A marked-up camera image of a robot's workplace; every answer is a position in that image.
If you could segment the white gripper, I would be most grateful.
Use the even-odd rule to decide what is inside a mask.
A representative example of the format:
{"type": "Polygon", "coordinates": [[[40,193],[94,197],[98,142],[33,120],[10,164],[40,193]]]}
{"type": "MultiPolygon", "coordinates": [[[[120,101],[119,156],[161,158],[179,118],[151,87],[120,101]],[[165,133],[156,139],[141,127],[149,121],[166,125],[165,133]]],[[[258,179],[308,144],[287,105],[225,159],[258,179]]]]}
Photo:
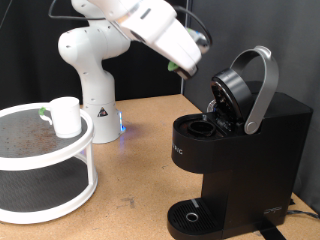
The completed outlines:
{"type": "Polygon", "coordinates": [[[176,19],[151,44],[152,48],[169,60],[168,70],[184,80],[198,71],[201,52],[186,28],[176,19]]]}

